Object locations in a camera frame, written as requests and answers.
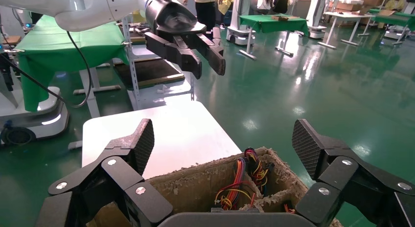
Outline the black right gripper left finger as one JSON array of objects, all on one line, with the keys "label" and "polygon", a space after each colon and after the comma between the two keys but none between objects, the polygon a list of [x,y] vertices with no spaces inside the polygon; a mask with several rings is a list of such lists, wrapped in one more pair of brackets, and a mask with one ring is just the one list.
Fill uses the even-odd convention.
[{"label": "black right gripper left finger", "polygon": [[110,203],[134,227],[160,225],[173,207],[143,177],[154,142],[150,119],[143,119],[131,135],[111,140],[95,161],[48,188],[36,226],[84,227]]}]

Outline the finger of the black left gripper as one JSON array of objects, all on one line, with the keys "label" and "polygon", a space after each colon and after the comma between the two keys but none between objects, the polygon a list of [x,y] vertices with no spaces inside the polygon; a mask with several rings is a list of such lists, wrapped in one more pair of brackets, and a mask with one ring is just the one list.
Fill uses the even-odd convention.
[{"label": "finger of the black left gripper", "polygon": [[189,48],[181,48],[151,32],[145,33],[146,47],[159,57],[177,64],[182,71],[191,72],[196,79],[202,75],[200,59]]},{"label": "finger of the black left gripper", "polygon": [[223,57],[220,32],[212,32],[212,40],[202,33],[192,34],[190,42],[191,48],[196,49],[218,75],[225,75],[226,60]]}]

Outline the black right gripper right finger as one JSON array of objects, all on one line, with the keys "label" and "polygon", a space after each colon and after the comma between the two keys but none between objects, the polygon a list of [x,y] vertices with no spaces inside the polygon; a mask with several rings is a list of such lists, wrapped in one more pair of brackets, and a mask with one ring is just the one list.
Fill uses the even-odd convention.
[{"label": "black right gripper right finger", "polygon": [[294,123],[292,146],[314,181],[296,204],[298,215],[327,227],[348,203],[378,227],[414,226],[413,183],[365,162],[345,142],[317,133],[305,119]]}]

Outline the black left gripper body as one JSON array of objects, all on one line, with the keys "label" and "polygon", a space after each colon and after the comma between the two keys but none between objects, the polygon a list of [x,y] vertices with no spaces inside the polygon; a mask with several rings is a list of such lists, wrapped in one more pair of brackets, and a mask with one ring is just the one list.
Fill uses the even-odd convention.
[{"label": "black left gripper body", "polygon": [[174,36],[205,34],[207,27],[177,0],[148,0],[146,21],[152,32],[168,41]]}]

